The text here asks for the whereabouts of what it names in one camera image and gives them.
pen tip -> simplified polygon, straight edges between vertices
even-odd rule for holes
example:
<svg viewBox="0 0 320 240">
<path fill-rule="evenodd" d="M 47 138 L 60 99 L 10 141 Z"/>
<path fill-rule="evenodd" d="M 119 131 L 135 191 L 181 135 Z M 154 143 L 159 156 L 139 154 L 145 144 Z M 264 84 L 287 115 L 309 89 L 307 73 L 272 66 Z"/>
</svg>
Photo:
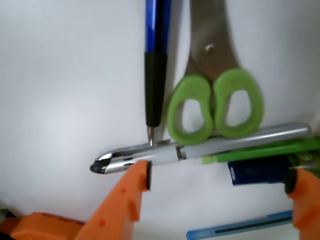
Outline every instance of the pen tip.
<svg viewBox="0 0 320 240">
<path fill-rule="evenodd" d="M 147 128 L 148 133 L 148 142 L 149 145 L 152 147 L 157 142 L 157 136 L 158 136 L 158 128 L 157 127 L 150 127 Z"/>
</svg>

blue object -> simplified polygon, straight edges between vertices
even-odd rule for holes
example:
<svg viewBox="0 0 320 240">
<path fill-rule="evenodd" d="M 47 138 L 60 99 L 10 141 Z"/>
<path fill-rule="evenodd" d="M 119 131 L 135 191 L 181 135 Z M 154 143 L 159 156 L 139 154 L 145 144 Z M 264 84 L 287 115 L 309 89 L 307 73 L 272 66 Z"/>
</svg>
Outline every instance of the blue object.
<svg viewBox="0 0 320 240">
<path fill-rule="evenodd" d="M 145 1 L 145 52 L 168 54 L 171 0 Z"/>
<path fill-rule="evenodd" d="M 286 155 L 228 162 L 233 185 L 282 183 L 291 166 Z"/>
<path fill-rule="evenodd" d="M 248 220 L 228 225 L 214 226 L 197 230 L 190 230 L 186 233 L 187 240 L 207 239 L 230 234 L 239 234 L 252 230 L 261 230 L 292 223 L 293 211 L 283 211 L 270 214 L 254 220 Z"/>
</svg>

blue pen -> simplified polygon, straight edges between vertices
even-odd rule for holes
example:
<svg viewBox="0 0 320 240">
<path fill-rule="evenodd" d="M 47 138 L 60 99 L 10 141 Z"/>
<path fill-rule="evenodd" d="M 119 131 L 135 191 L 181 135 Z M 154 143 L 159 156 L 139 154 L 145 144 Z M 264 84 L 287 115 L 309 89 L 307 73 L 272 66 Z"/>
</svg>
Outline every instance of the blue pen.
<svg viewBox="0 0 320 240">
<path fill-rule="evenodd" d="M 154 145 L 166 84 L 171 0 L 145 1 L 144 97 L 148 141 Z"/>
<path fill-rule="evenodd" d="M 239 234 L 252 230 L 261 230 L 292 223 L 293 211 L 283 211 L 270 214 L 254 220 L 242 221 L 222 226 L 207 227 L 203 229 L 190 230 L 186 233 L 187 240 L 199 240 L 219 237 L 230 234 Z"/>
</svg>

scissors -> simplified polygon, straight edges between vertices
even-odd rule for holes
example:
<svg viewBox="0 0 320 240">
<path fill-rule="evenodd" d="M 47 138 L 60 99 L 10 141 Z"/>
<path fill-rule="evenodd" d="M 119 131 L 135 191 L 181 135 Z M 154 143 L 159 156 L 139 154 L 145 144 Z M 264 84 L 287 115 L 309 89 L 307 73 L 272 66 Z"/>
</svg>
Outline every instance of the scissors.
<svg viewBox="0 0 320 240">
<path fill-rule="evenodd" d="M 245 90 L 251 105 L 250 117 L 238 126 L 228 126 L 226 111 L 233 93 Z M 211 94 L 214 93 L 215 106 L 212 114 Z M 175 114 L 181 102 L 193 99 L 199 102 L 204 125 L 192 133 L 180 131 L 175 124 Z M 263 119 L 263 98 L 259 87 L 248 72 L 233 68 L 222 73 L 210 85 L 200 74 L 183 77 L 173 91 L 167 110 L 167 128 L 171 137 L 183 145 L 200 144 L 207 140 L 215 129 L 226 138 L 241 138 L 258 129 Z"/>
<path fill-rule="evenodd" d="M 263 99 L 250 74 L 238 68 L 229 37 L 225 0 L 191 0 L 190 17 L 189 58 L 185 77 L 175 88 L 168 105 L 168 131 L 183 145 L 199 144 L 215 129 L 226 138 L 244 137 L 259 127 L 263 118 Z M 230 127 L 226 124 L 226 110 L 231 95 L 238 90 L 247 91 L 251 115 L 246 122 Z M 212 92 L 214 107 L 210 104 Z M 199 102 L 204 118 L 204 125 L 192 133 L 183 133 L 175 125 L 176 109 L 187 99 Z"/>
</svg>

blue marker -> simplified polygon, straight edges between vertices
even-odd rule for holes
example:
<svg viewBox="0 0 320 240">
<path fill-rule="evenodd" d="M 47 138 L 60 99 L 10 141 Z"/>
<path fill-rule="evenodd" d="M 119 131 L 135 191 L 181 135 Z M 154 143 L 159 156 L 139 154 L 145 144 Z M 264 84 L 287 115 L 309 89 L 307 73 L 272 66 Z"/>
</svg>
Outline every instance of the blue marker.
<svg viewBox="0 0 320 240">
<path fill-rule="evenodd" d="M 171 0 L 145 1 L 144 97 L 148 141 L 154 145 L 165 94 Z"/>
</svg>

